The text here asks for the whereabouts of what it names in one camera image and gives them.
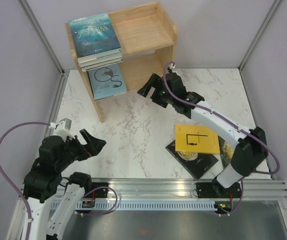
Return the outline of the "light blue book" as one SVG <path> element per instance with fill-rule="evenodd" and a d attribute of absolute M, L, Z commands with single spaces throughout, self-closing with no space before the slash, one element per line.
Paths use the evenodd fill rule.
<path fill-rule="evenodd" d="M 128 91 L 118 63 L 92 69 L 87 73 L 94 100 Z"/>

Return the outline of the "yellow book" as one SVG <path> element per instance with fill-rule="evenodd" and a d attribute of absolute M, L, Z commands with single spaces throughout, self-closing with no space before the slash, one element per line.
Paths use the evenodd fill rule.
<path fill-rule="evenodd" d="M 218 135 L 203 125 L 175 125 L 175 151 L 201 154 L 220 153 Z"/>

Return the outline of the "grey white book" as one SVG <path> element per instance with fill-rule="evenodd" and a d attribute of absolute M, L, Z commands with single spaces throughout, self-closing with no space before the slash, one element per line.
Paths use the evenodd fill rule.
<path fill-rule="evenodd" d="M 113 63 L 116 61 L 122 60 L 122 57 L 107 57 L 107 58 L 102 58 L 102 59 L 96 59 L 96 60 L 92 60 L 92 61 L 87 61 L 87 62 L 83 62 L 80 63 L 79 66 L 81 68 L 86 68 L 86 67 L 94 67 L 97 65 L 102 65 L 102 64 L 108 64 L 108 63 Z"/>

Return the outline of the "Robinson Crusoe purple book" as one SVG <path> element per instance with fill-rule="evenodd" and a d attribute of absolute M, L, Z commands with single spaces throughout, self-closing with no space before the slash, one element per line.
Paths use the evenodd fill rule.
<path fill-rule="evenodd" d="M 81 70 L 82 70 L 83 72 L 87 72 L 87 71 L 90 71 L 90 70 L 94 70 L 94 69 L 103 68 L 103 67 L 106 67 L 106 66 L 118 64 L 118 63 L 121 63 L 122 61 L 123 61 L 123 60 L 117 60 L 117 61 L 108 62 L 108 63 L 94 64 L 94 65 L 92 65 L 92 66 L 82 67 Z"/>

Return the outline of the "teal sea cover book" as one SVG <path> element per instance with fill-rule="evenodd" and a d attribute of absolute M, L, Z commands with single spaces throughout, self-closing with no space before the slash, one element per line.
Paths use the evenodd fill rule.
<path fill-rule="evenodd" d="M 78 63 L 122 54 L 108 13 L 70 20 L 68 24 Z"/>

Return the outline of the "black Moon and Sixpence book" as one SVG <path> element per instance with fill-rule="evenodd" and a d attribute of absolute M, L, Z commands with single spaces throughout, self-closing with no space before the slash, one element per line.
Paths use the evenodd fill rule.
<path fill-rule="evenodd" d="M 175 151 L 175 146 L 173 140 L 165 148 L 195 180 L 199 180 L 219 161 L 213 154 Z"/>

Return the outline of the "Wuthering Heights dark blue book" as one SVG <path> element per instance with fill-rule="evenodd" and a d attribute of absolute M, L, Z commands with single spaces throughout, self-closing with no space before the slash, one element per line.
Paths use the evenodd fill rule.
<path fill-rule="evenodd" d="M 117 94 L 114 94 L 114 95 L 108 95 L 108 96 L 100 97 L 100 98 L 95 99 L 95 101 L 101 101 L 101 100 L 108 99 L 108 98 L 111 98 L 111 97 L 116 97 L 116 96 L 119 96 L 119 95 L 123 95 L 125 93 L 126 92 L 122 92 L 122 93 L 117 93 Z"/>

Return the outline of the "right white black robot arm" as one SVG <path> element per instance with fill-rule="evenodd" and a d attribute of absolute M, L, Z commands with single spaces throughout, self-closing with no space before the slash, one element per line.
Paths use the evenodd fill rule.
<path fill-rule="evenodd" d="M 225 196 L 233 184 L 254 173 L 268 157 L 262 128 L 250 129 L 221 115 L 203 96 L 187 91 L 177 73 L 171 71 L 163 76 L 154 73 L 137 93 L 146 97 L 151 88 L 154 88 L 150 97 L 153 103 L 163 108 L 171 105 L 177 113 L 214 131 L 234 149 L 229 165 L 212 180 L 211 189 L 217 197 Z"/>

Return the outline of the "wooden two-tier shelf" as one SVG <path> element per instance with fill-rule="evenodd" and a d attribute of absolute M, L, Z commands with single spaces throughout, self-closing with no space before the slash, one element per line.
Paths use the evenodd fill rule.
<path fill-rule="evenodd" d="M 140 89 L 152 74 L 162 75 L 167 62 L 176 57 L 178 30 L 168 13 L 158 2 L 152 2 L 108 13 L 121 46 L 122 57 L 118 63 L 127 91 Z M 65 24 L 70 51 L 83 80 L 99 120 L 104 115 L 95 101 L 88 71 L 81 70 L 75 51 L 69 22 Z"/>

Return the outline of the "green gold fantasy book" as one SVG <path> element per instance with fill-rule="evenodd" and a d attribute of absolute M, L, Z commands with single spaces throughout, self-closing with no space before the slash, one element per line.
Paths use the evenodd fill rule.
<path fill-rule="evenodd" d="M 225 169 L 231 163 L 234 149 L 220 136 L 218 137 L 218 142 L 222 167 Z"/>

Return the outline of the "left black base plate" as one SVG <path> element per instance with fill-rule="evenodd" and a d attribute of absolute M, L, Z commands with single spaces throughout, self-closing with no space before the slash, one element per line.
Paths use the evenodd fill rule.
<path fill-rule="evenodd" d="M 106 198 L 109 192 L 107 189 L 108 186 L 109 184 L 107 182 L 93 182 L 91 187 L 85 190 L 84 198 L 92 201 L 100 198 Z"/>

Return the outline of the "left aluminium frame post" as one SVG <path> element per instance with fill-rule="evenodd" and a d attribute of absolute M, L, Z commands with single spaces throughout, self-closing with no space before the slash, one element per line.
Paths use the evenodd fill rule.
<path fill-rule="evenodd" d="M 51 58 L 55 68 L 59 72 L 61 76 L 64 75 L 65 70 L 63 69 L 62 65 L 60 64 L 53 48 L 51 47 L 41 25 L 39 24 L 34 12 L 32 11 L 29 3 L 26 0 L 18 0 L 17 1 L 21 6 L 23 12 L 27 16 L 28 21 L 30 22 L 31 26 L 33 27 L 34 31 L 36 32 L 38 38 L 40 39 L 43 47 L 45 48 L 47 54 Z"/>

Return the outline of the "aluminium frame post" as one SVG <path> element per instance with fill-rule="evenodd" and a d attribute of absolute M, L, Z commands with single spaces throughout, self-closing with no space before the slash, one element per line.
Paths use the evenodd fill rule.
<path fill-rule="evenodd" d="M 239 72 L 241 73 L 245 68 L 246 64 L 248 63 L 249 59 L 251 58 L 252 53 L 254 52 L 256 46 L 260 42 L 261 38 L 263 37 L 265 31 L 267 30 L 268 26 L 272 22 L 274 16 L 276 15 L 277 11 L 279 10 L 280 6 L 282 5 L 283 0 L 274 0 L 272 5 L 270 6 L 267 14 L 265 15 L 261 25 L 259 26 L 254 38 L 252 39 L 248 49 L 246 50 L 240 64 L 238 67 Z"/>
<path fill-rule="evenodd" d="M 64 75 L 65 70 L 63 69 L 62 65 L 60 64 L 53 48 L 51 47 L 41 25 L 39 24 L 34 12 L 32 11 L 29 3 L 26 0 L 18 0 L 17 1 L 21 6 L 23 12 L 27 16 L 28 21 L 30 22 L 31 26 L 33 27 L 34 31 L 36 32 L 38 38 L 40 39 L 43 47 L 45 48 L 47 54 L 51 58 L 55 68 L 59 72 L 61 76 Z"/>

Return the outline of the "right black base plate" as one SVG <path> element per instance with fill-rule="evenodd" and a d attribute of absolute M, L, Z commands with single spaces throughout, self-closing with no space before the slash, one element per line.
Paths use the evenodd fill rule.
<path fill-rule="evenodd" d="M 241 197 L 241 185 L 235 182 L 232 186 L 224 188 L 219 183 L 197 182 L 197 197 L 200 199 L 233 199 Z"/>

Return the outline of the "right aluminium frame post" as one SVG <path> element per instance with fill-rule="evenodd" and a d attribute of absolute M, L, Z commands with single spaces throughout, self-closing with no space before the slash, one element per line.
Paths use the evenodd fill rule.
<path fill-rule="evenodd" d="M 259 26 L 254 38 L 252 39 L 248 49 L 246 50 L 240 64 L 238 67 L 239 72 L 241 73 L 245 68 L 246 64 L 248 63 L 249 59 L 251 58 L 252 53 L 254 52 L 256 46 L 260 42 L 261 38 L 263 37 L 265 31 L 267 30 L 268 26 L 272 22 L 274 16 L 276 15 L 277 11 L 279 10 L 280 6 L 282 5 L 283 0 L 274 0 L 272 5 L 270 6 L 267 14 L 265 15 L 261 25 Z"/>

